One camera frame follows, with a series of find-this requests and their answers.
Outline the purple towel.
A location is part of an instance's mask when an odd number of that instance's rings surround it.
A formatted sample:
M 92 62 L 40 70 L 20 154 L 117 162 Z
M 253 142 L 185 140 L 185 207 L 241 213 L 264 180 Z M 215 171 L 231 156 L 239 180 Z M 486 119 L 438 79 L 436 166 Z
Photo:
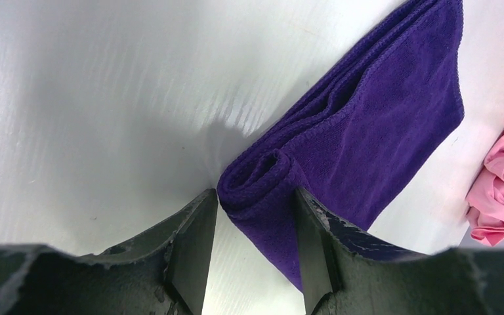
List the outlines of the purple towel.
M 368 229 L 463 119 L 462 33 L 461 1 L 406 1 L 220 176 L 230 220 L 295 287 L 295 189 Z

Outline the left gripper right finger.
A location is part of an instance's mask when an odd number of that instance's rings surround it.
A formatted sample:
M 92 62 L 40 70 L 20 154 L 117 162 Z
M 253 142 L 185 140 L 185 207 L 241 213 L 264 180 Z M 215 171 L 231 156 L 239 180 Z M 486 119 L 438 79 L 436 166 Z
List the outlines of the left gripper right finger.
M 338 217 L 304 188 L 294 218 L 308 314 L 504 314 L 504 249 L 410 251 Z

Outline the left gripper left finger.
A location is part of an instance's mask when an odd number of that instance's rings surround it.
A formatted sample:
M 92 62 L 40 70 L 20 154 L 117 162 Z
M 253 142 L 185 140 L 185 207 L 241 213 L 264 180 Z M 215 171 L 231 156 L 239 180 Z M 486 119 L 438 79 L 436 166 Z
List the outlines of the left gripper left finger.
M 0 314 L 201 314 L 217 209 L 205 190 L 98 255 L 0 245 Z

